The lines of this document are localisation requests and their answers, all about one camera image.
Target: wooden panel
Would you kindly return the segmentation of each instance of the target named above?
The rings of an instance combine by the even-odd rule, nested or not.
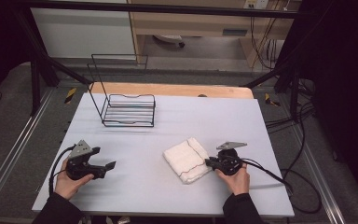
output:
[[[140,83],[114,83],[95,82],[90,88],[92,93],[116,94],[154,94],[174,96],[199,96],[204,94],[208,97],[222,98],[245,98],[253,99],[252,91],[248,88],[227,86],[195,86],[195,85],[171,85],[171,84],[140,84]]]

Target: towel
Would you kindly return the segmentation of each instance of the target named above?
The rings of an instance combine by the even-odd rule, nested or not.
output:
[[[212,170],[206,166],[208,153],[195,138],[164,151],[164,158],[185,184],[191,184]]]

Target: person's left hand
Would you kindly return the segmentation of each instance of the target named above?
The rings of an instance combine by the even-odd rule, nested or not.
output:
[[[64,199],[70,200],[77,193],[80,187],[87,184],[89,181],[91,181],[92,178],[94,178],[94,175],[89,174],[83,176],[81,179],[73,180],[69,178],[65,171],[67,162],[68,159],[62,163],[61,172],[57,176],[57,184],[54,191],[61,195]]]

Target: cloth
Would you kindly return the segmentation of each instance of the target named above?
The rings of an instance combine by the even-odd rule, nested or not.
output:
[[[53,193],[33,224],[78,224],[84,214],[68,200]]]
[[[185,184],[191,184],[212,170],[206,166],[208,153],[195,138],[164,151],[164,158]]]
[[[248,193],[231,194],[223,205],[227,224],[265,224]]]

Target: white wall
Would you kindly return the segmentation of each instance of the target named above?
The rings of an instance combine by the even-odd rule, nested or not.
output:
[[[125,0],[72,1],[126,3]],[[90,58],[92,53],[134,54],[128,12],[45,8],[33,8],[32,11],[50,57]]]

